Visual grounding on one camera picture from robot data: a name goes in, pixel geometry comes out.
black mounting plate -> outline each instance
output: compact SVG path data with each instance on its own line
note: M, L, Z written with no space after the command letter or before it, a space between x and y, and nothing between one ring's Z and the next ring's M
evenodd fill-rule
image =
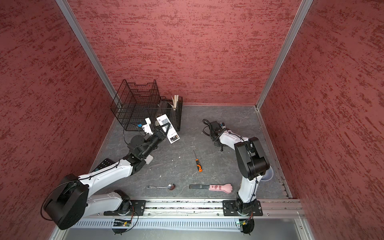
M145 200L132 200L131 199L131 202L132 202L132 206L133 206L133 209L134 211L139 215L139 216L143 216L144 214L144 210L145 210L145 203L147 201ZM131 216L132 213L131 211L129 211L127 214L125 214L124 216ZM104 216L119 216L119 217L124 217L122 215L119 215L117 213L117 211L108 211L108 212L104 212Z
M223 212L224 216L241 216L237 210L235 209L236 201L235 200L224 200L223 201ZM260 205L260 201L255 201L255 204L253 206L253 215L254 216L262 216L263 210Z

black wire basket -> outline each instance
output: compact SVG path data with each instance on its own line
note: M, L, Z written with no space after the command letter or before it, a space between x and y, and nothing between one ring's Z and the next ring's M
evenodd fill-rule
M150 118L151 128L158 125L157 117L167 114L176 131L180 130L182 98L173 110L171 102L160 97L156 80L152 83L127 83L124 79L111 104L116 119L126 131L137 131L137 125Z

gray floor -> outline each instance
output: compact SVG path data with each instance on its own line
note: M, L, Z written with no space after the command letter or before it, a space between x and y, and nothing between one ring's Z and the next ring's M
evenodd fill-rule
M121 189L130 197L181 197L181 198L236 198L240 189L242 175L237 167L235 152L224 147L220 152L211 139L202 133L206 126L202 119L225 122L227 128L234 133L245 136L256 136L260 139L267 157L270 159L269 149L257 121L253 107L218 107L218 106L183 106L180 140L170 144L166 139L159 144L159 148L151 155L154 160L145 165L138 173L121 179L101 189L97 194L105 194L115 189ZM127 142L138 132L126 132ZM198 172L195 163L195 150L203 168ZM122 127L117 123L108 144L98 159L105 158L118 161L128 153L123 140ZM275 170L275 175L268 182L261 182L257 190L257 198L286 198L283 186ZM173 191L165 189L146 189L147 185L168 185L174 183ZM233 192L226 194L209 190L189 189L190 184L226 184L231 183Z
M70 228L64 237L70 240L103 240L103 239L156 239L156 240L299 240L297 227L292 219L255 219L255 229L250 235L225 231L164 230L164 229L132 229L122 235L111 229Z

screwdriver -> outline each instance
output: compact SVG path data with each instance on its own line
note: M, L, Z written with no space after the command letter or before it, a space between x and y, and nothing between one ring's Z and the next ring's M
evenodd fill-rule
M199 159L198 159L197 156L196 156L195 150L193 150L193 153L195 154L195 158L196 158L197 170L198 170L199 172L202 172L203 169L201 168L201 165L200 165Z

metal mesh crate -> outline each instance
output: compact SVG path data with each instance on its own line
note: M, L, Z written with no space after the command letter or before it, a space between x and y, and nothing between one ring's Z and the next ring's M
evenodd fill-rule
M126 131L137 131L137 125L150 118L153 129L156 118L166 114L176 131L180 131L183 98L173 110L165 97L160 97L156 81L147 84L127 83L124 79L111 104L111 110Z

